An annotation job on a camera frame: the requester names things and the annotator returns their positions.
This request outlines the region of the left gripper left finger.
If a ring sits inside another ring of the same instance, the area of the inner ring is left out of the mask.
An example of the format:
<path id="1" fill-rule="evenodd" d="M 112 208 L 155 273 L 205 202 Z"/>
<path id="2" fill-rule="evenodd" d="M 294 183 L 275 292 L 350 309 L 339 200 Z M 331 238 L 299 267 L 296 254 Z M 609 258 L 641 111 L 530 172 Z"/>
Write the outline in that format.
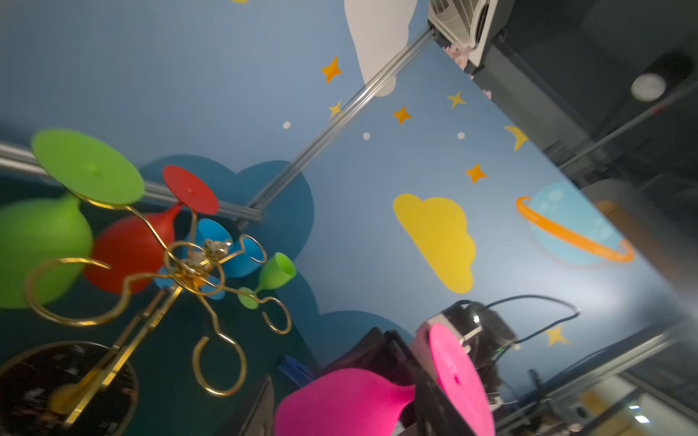
<path id="1" fill-rule="evenodd" d="M 274 434 L 274 385 L 270 375 L 261 377 L 242 403 L 218 428 L 215 436 L 272 436 Z"/>

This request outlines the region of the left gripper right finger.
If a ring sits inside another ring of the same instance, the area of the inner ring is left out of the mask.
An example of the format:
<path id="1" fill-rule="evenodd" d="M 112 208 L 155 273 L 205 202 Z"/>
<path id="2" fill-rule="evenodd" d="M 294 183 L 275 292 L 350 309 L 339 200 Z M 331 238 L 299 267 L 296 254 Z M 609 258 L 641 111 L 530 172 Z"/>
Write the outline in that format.
<path id="1" fill-rule="evenodd" d="M 427 372 L 414 367 L 411 369 L 411 376 L 416 385 L 414 413 L 418 435 L 476 435 Z"/>

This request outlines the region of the pink wine glass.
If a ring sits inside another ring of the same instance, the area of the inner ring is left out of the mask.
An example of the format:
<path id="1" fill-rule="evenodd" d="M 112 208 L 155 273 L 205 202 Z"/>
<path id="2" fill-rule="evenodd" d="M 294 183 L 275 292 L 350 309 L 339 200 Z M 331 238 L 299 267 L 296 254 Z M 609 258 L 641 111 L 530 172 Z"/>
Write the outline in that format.
<path id="1" fill-rule="evenodd" d="M 496 432 L 485 388 L 467 352 L 449 329 L 434 325 L 429 351 L 432 379 L 476 435 Z M 274 416 L 277 435 L 390 435 L 416 385 L 397 385 L 364 369 L 329 372 L 287 396 Z"/>

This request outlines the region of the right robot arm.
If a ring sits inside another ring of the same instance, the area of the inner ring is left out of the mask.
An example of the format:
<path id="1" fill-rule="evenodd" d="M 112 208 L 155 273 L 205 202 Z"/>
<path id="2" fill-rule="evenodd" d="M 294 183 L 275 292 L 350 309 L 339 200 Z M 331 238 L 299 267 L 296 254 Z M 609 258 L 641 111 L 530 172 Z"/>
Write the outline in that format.
<path id="1" fill-rule="evenodd" d="M 520 338 L 494 310 L 501 304 L 519 300 L 557 303 L 571 310 L 572 314 Z M 318 331 L 323 341 L 319 345 L 318 360 L 322 365 L 323 375 L 343 368 L 364 368 L 389 378 L 401 375 L 404 371 L 390 370 L 390 359 L 385 363 L 378 363 L 379 355 L 390 342 L 400 342 L 428 372 L 434 372 L 434 366 L 427 361 L 428 339 L 433 325 L 440 323 L 454 334 L 468 352 L 485 387 L 490 409 L 495 411 L 504 404 L 501 398 L 504 382 L 497 368 L 497 361 L 504 353 L 567 321 L 572 321 L 580 314 L 581 310 L 572 303 L 536 294 L 516 295 L 492 303 L 460 300 L 428 319 L 412 334 L 396 323 L 368 312 L 332 312 L 323 317 L 324 324 Z"/>

